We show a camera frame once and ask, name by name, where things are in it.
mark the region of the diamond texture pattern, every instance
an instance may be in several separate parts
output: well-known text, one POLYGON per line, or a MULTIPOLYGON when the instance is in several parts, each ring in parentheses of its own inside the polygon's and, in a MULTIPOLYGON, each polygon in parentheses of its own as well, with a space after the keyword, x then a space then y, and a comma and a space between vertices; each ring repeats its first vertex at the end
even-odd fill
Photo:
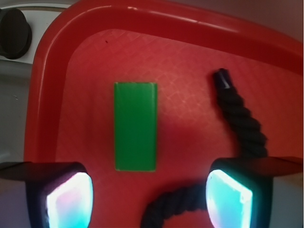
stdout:
MULTIPOLYGON (((227 68, 246 107, 262 124, 271 156, 303 156, 303 77, 213 49, 124 30, 87 38, 70 59, 57 162, 79 161, 94 182, 91 227, 138 227, 148 202, 203 180, 218 157, 237 155, 216 105, 211 74, 227 68), (157 171, 114 168, 114 82, 156 82, 157 171)), ((211 227, 205 212, 166 227, 211 227)))

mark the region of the green rectangle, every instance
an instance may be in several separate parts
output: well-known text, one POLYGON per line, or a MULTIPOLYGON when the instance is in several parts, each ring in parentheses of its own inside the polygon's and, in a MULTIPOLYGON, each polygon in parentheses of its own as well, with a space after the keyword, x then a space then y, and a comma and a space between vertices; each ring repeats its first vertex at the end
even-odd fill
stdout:
POLYGON ((115 83, 115 166, 118 171, 155 171, 157 84, 115 83))

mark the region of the red tray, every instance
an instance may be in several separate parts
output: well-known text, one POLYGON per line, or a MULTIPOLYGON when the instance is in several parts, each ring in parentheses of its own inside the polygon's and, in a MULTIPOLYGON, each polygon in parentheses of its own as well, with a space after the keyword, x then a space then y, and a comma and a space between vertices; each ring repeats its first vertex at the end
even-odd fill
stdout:
MULTIPOLYGON (((203 181, 237 142, 216 105, 227 68, 262 124, 271 156, 303 157, 303 45, 264 27, 164 1, 83 0, 45 32, 35 55, 25 160, 79 161, 94 182, 91 227, 139 227, 148 202, 203 181), (114 82, 156 82, 157 170, 114 168, 114 82)), ((211 227, 206 212, 165 227, 211 227)))

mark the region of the twisted rope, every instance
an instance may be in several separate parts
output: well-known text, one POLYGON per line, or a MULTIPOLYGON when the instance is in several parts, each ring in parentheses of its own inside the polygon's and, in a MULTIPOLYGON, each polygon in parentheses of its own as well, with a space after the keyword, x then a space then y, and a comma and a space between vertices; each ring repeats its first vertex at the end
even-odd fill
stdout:
MULTIPOLYGON (((261 133, 260 123, 244 107, 244 100, 225 69, 213 75, 217 90, 217 103, 224 118, 236 133, 242 157, 260 158, 267 156, 266 137, 261 133)), ((166 192, 150 203, 141 220, 141 228, 161 228, 164 220, 185 211, 206 210, 206 182, 166 192)))

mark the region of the glowing cyan pad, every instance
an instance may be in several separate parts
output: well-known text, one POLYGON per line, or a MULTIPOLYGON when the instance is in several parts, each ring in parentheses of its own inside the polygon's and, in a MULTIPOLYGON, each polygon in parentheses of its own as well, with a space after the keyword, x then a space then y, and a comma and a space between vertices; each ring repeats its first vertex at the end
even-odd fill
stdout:
POLYGON ((93 209, 90 176, 78 172, 47 196, 50 228, 87 228, 93 209))
POLYGON ((222 170, 213 170, 207 179, 206 201, 215 228, 249 228, 252 191, 222 170))

